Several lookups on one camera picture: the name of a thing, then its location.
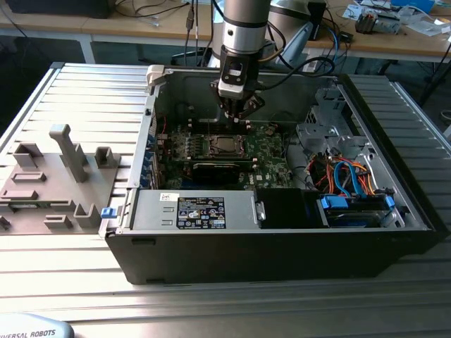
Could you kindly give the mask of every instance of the green circuit board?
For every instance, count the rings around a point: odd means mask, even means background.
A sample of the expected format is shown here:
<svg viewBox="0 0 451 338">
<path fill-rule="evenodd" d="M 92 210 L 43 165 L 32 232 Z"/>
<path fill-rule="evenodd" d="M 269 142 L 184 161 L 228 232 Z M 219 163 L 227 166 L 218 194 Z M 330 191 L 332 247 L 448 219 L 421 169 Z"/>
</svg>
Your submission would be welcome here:
<svg viewBox="0 0 451 338">
<path fill-rule="evenodd" d="M 282 135 L 268 125 L 253 125 L 246 135 L 190 134 L 180 126 L 168 133 L 161 164 L 164 189 L 235 189 L 293 187 L 283 157 Z M 239 165 L 236 183 L 205 187 L 192 181 L 193 163 Z"/>
</svg>

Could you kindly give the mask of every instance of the metal slotted table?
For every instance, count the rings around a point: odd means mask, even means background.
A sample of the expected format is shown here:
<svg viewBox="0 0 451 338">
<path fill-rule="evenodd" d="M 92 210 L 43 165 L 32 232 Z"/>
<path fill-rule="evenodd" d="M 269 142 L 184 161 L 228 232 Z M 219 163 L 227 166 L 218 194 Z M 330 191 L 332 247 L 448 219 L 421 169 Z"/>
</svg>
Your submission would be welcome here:
<svg viewBox="0 0 451 338">
<path fill-rule="evenodd" d="M 0 180 L 18 142 L 59 151 L 69 123 L 85 151 L 122 155 L 122 203 L 145 93 L 145 67 L 65 64 L 44 76 L 0 139 Z M 0 313 L 69 322 L 77 337 L 449 337 L 451 242 L 367 280 L 194 285 L 129 284 L 97 235 L 0 236 Z"/>
</svg>

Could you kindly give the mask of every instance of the barcode sticker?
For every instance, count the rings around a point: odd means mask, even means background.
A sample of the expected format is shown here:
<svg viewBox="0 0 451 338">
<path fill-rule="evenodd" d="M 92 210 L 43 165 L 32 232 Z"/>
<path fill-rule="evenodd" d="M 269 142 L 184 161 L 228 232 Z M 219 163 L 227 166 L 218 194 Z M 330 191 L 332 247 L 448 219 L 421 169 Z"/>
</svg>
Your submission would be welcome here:
<svg viewBox="0 0 451 338">
<path fill-rule="evenodd" d="M 165 202 L 176 202 L 180 194 L 176 194 L 173 192 L 163 192 L 160 194 L 160 201 Z"/>
</svg>

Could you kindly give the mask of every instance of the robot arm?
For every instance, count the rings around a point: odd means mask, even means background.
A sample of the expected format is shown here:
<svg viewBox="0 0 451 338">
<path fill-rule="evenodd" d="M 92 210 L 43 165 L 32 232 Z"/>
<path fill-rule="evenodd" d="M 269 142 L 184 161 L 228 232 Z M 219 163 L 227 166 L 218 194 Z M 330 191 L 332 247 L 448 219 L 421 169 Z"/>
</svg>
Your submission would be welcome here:
<svg viewBox="0 0 451 338">
<path fill-rule="evenodd" d="M 235 122 L 264 105 L 255 91 L 270 2 L 225 0 L 224 3 L 221 77 L 211 83 L 211 88 L 225 115 Z"/>
</svg>

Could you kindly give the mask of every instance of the desk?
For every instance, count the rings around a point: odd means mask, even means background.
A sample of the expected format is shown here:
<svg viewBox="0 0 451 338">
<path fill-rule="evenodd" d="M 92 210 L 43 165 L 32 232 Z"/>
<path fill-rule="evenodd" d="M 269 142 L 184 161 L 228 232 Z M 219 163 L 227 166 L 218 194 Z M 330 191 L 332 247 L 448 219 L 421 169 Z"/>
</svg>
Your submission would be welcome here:
<svg viewBox="0 0 451 338">
<path fill-rule="evenodd" d="M 151 4 L 152 0 L 135 0 L 136 7 Z M 427 37 L 407 27 L 398 35 L 362 35 L 355 32 L 354 21 L 341 18 L 351 0 L 330 0 L 330 11 L 336 23 L 344 30 L 354 34 L 354 41 L 348 56 L 362 58 L 383 58 L 393 60 L 439 62 L 448 43 L 445 35 Z M 93 19 L 64 15 L 15 14 L 0 0 L 8 16 L 17 23 L 29 37 L 49 39 L 71 39 L 79 41 L 86 63 L 95 63 L 91 42 L 120 42 L 132 44 L 163 44 L 182 46 L 185 43 L 185 21 L 188 6 L 158 15 L 159 27 L 136 18 L 126 18 L 113 13 L 109 19 Z M 148 8 L 143 13 L 152 13 L 179 4 L 168 1 L 162 6 Z M 132 14 L 130 3 L 120 9 Z M 199 5 L 199 46 L 206 46 L 210 34 L 210 10 L 207 5 Z M 451 15 L 450 8 L 435 7 L 431 15 Z M 0 13 L 0 35 L 22 36 L 17 29 Z M 188 44 L 194 46 L 194 30 Z M 305 52 L 310 56 L 327 54 L 333 43 L 324 32 L 317 41 L 307 43 Z"/>
<path fill-rule="evenodd" d="M 86 152 L 109 146 L 121 153 L 110 204 L 122 204 L 147 95 L 146 70 L 69 63 L 51 69 L 0 139 L 0 180 L 16 163 L 11 153 L 18 142 L 59 152 L 48 138 L 49 128 L 69 123 L 71 139 Z M 105 107 L 107 96 L 122 102 Z M 71 111 L 74 98 L 81 107 L 77 114 Z M 404 257 L 377 278 L 360 280 L 131 285 L 105 241 L 93 234 L 0 235 L 0 261 L 0 313 L 65 320 L 79 338 L 451 333 L 449 240 L 425 255 Z"/>
</svg>

